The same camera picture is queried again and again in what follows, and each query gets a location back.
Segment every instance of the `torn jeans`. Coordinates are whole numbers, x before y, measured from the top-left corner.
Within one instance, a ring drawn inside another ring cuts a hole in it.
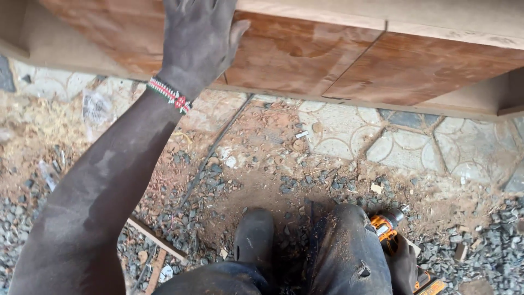
[[[391,275],[374,227],[362,208],[342,204],[311,231],[308,295],[391,295]],[[220,262],[175,276],[153,295],[275,294],[268,274],[253,264]]]

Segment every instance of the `yellow drill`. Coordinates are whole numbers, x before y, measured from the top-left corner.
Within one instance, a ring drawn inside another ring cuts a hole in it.
[[[398,249],[397,228],[401,220],[404,219],[404,212],[400,208],[380,211],[371,218],[371,224],[377,230],[380,244],[389,255],[393,255]],[[415,283],[413,294],[415,295],[436,295],[446,284],[434,273],[417,266],[417,282]]]

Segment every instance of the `red white black bracelet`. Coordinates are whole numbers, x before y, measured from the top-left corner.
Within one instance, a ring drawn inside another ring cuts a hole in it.
[[[180,113],[183,115],[187,114],[192,108],[191,101],[187,101],[185,96],[158,77],[152,77],[149,83],[147,83],[147,87],[165,97],[167,103],[174,104],[174,107],[180,109]]]

